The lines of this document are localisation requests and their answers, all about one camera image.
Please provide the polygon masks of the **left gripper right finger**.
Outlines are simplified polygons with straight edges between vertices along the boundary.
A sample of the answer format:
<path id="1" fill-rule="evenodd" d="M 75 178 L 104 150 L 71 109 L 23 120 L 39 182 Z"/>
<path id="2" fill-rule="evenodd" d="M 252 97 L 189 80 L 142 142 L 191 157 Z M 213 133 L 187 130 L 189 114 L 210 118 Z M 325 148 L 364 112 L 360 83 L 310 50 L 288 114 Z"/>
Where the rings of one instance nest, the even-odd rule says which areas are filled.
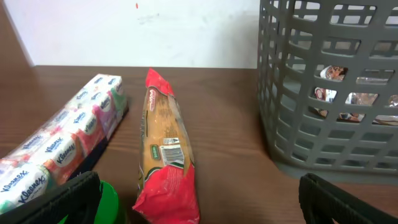
<path id="1" fill-rule="evenodd" d="M 397 224 L 397 218 L 313 173 L 300 178 L 298 199 L 306 224 Z"/>

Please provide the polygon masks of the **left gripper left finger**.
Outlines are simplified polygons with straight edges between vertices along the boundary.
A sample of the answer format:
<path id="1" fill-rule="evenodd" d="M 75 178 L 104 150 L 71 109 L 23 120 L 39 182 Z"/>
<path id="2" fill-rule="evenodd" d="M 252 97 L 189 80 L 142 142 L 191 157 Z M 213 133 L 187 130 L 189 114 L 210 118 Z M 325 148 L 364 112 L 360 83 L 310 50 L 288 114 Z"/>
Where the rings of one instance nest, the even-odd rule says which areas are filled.
<path id="1" fill-rule="evenodd" d="M 101 200 L 96 172 L 85 172 L 24 205 L 1 215 L 1 224 L 93 224 Z"/>

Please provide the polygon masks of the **spaghetti pack orange ends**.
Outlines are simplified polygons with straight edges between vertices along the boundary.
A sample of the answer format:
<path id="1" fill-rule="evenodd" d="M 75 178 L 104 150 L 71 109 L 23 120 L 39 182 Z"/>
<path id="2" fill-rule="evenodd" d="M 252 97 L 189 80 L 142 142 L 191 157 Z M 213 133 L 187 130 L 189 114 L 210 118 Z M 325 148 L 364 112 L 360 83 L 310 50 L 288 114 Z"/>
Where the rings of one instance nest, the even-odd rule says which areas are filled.
<path id="1" fill-rule="evenodd" d="M 133 210 L 150 223 L 199 223 L 192 147 L 170 83 L 146 76 L 138 195 Z"/>

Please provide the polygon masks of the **Kleenex tissue multipack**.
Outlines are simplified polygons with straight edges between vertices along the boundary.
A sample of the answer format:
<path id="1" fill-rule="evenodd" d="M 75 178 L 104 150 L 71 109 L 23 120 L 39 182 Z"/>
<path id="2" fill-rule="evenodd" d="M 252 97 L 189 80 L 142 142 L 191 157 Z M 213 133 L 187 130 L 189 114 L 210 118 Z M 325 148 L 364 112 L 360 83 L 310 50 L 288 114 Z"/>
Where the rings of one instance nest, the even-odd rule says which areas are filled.
<path id="1" fill-rule="evenodd" d="M 1 213 L 64 184 L 96 162 L 128 109 L 120 76 L 98 74 L 24 142 L 1 158 Z"/>

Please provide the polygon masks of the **dried mushroom pouch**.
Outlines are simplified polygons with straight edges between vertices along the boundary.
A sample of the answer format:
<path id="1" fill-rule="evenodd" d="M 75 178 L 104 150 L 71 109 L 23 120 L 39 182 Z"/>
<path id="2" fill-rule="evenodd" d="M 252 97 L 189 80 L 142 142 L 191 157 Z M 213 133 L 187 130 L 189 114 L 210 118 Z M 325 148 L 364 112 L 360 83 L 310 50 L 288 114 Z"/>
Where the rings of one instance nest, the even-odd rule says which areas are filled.
<path id="1" fill-rule="evenodd" d="M 343 81 L 348 68 L 329 65 L 320 73 L 319 77 L 327 80 Z M 393 76 L 393 70 L 364 69 L 362 74 L 356 78 L 356 84 L 360 85 L 386 85 Z M 314 97 L 318 100 L 332 103 L 337 96 L 336 90 L 316 87 Z M 345 103 L 348 105 L 372 106 L 378 98 L 377 93 L 349 93 Z M 337 119 L 348 120 L 355 123 L 361 122 L 365 117 L 364 113 L 344 112 L 339 113 Z M 397 115 L 377 115 L 373 121 L 376 124 L 397 126 Z"/>

